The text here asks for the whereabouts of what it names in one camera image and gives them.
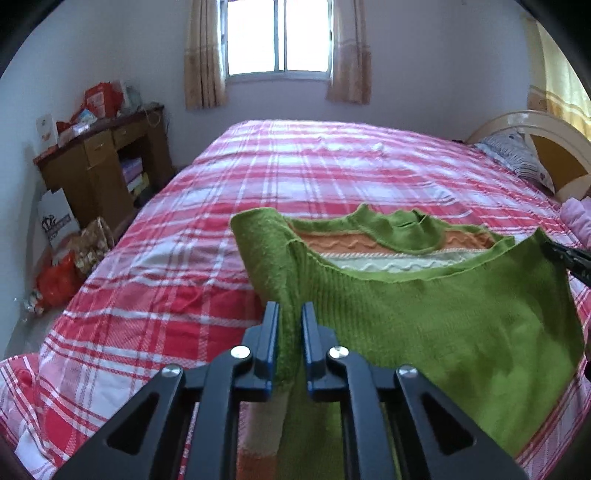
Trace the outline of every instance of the pillow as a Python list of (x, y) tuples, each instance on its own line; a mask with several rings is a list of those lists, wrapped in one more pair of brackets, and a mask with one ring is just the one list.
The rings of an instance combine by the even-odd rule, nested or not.
[(544, 187), (542, 190), (547, 189), (552, 194), (556, 193), (548, 170), (544, 168), (516, 129), (486, 137), (476, 144), (476, 147), (515, 172), (519, 178), (536, 186), (542, 185)]

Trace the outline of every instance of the paper bag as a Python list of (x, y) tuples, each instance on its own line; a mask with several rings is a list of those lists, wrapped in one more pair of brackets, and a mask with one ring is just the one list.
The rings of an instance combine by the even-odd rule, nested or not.
[(63, 189), (55, 193), (49, 191), (41, 197), (37, 211), (43, 231), (54, 250), (66, 237), (80, 232), (80, 225), (74, 218)]

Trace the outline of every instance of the beige curtain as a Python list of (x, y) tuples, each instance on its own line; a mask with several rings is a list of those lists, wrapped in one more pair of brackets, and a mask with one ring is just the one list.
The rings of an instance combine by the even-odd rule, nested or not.
[(371, 51), (363, 0), (334, 0), (333, 16), (333, 65), (327, 98), (367, 105), (371, 100)]
[(187, 109), (226, 103), (219, 0), (192, 0), (185, 49)]
[(531, 62), (528, 107), (565, 120), (591, 140), (591, 101), (579, 77), (538, 21), (524, 15), (524, 23)]

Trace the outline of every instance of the red plaid bedsheet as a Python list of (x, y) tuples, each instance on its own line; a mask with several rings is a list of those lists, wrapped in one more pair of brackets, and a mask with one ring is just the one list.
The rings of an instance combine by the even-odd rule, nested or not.
[[(474, 148), (368, 125), (235, 125), (142, 210), (40, 353), (0, 364), (0, 434), (36, 478), (51, 477), (161, 367), (209, 362), (259, 322), (232, 215), (269, 206), (328, 218), (362, 202), (518, 239), (541, 225), (577, 245), (556, 203)], [(589, 291), (571, 287), (586, 323)], [(583, 367), (519, 456), (531, 479), (549, 473), (589, 411)]]

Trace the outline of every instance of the floor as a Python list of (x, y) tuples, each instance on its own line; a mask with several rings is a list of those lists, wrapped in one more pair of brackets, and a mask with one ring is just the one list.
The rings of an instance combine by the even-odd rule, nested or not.
[(22, 353), (38, 352), (47, 333), (62, 312), (61, 309), (55, 309), (46, 312), (39, 318), (20, 320), (14, 327), (10, 342), (8, 342), (5, 358)]

